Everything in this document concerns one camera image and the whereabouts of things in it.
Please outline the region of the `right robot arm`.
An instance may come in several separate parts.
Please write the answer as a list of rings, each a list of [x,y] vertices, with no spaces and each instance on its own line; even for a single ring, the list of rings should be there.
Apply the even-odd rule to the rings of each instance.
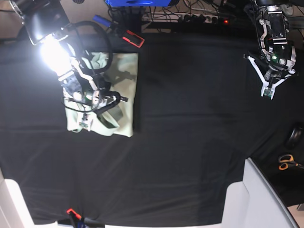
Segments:
[[[110,136],[119,128],[109,113],[126,97],[111,90],[105,77],[113,60],[106,32],[96,23],[71,23],[58,0],[12,0],[10,5],[20,17],[29,40],[40,47],[41,57],[57,75],[62,86],[61,103],[65,108],[67,129]],[[104,39],[108,52],[92,53],[80,36],[70,36],[79,27],[90,26]]]

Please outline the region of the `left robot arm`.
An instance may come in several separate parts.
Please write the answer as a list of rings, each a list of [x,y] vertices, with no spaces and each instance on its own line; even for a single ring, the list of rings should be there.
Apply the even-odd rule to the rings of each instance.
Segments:
[[[258,54],[248,54],[249,60],[262,82],[261,96],[273,99],[276,88],[296,74],[297,53],[288,41],[288,17],[282,5],[288,0],[252,0],[253,23],[259,43]]]

